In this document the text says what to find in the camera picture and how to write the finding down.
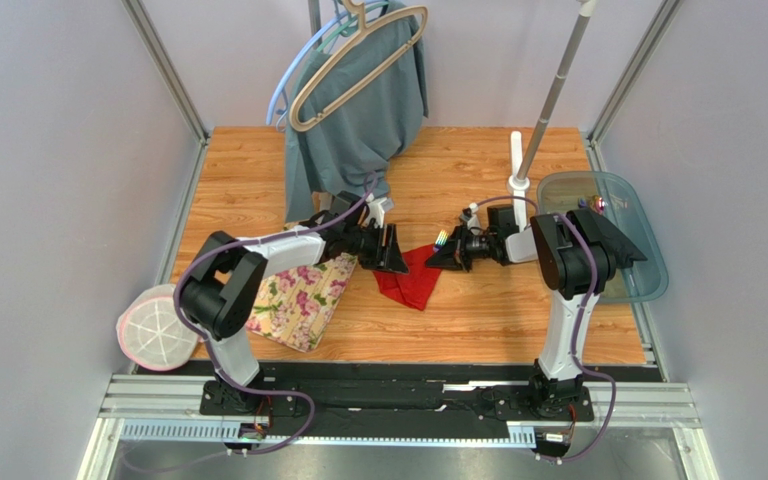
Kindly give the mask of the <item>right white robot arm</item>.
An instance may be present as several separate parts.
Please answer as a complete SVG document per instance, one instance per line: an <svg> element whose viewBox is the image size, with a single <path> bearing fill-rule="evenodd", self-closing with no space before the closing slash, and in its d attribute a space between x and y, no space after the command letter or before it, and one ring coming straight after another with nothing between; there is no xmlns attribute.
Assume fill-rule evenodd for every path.
<svg viewBox="0 0 768 480"><path fill-rule="evenodd" d="M639 259L639 252L603 215L578 208L564 214L539 214L529 227L513 223L509 207L489 209L484 230L463 223L434 244L425 266L441 270L472 270L477 259L507 266L515 262L523 240L533 241L545 285L552 291L547 337L536 360L538 378L562 383L582 377L583 348L590 315L616 270Z"/></svg>

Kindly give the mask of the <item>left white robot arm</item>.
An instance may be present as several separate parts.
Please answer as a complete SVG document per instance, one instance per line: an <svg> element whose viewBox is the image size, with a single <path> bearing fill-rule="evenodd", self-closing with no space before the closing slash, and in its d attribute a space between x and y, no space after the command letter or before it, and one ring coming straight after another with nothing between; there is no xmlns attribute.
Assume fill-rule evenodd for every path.
<svg viewBox="0 0 768 480"><path fill-rule="evenodd" d="M322 210L289 229L267 236L212 233L174 290L176 313L205 343L216 375L245 390L260 365L243 329L261 284L296 267L353 255L366 270L406 274L397 228L385 221L390 197L338 194Z"/></svg>

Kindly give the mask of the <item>red paper napkin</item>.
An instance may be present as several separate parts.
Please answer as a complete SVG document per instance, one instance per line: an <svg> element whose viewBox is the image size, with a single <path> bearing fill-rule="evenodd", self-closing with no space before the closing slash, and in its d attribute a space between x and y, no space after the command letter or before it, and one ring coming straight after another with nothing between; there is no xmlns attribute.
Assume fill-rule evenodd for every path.
<svg viewBox="0 0 768 480"><path fill-rule="evenodd" d="M432 244L404 253L407 274L374 271L380 293L403 306L424 311L442 273L425 265L433 254Z"/></svg>

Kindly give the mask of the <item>iridescent rainbow fork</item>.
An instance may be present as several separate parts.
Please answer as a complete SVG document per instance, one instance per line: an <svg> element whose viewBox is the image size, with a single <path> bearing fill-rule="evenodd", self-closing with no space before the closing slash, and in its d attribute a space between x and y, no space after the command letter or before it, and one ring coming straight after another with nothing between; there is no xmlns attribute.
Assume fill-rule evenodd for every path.
<svg viewBox="0 0 768 480"><path fill-rule="evenodd" d="M448 239L449 239L449 233L446 230L441 230L434 241L434 244L433 244L434 251L435 252L440 251L447 244Z"/></svg>

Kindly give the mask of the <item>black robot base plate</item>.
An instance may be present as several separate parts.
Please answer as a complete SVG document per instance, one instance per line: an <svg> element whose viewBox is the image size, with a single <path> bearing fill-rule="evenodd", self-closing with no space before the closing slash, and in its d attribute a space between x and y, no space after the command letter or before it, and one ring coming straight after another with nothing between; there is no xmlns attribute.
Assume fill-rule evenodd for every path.
<svg viewBox="0 0 768 480"><path fill-rule="evenodd" d="M547 409L532 406L536 372L525 364L264 362L242 393L215 378L202 388L205 416L260 420L272 436L312 420L307 438L495 440L510 422L591 422L587 393Z"/></svg>

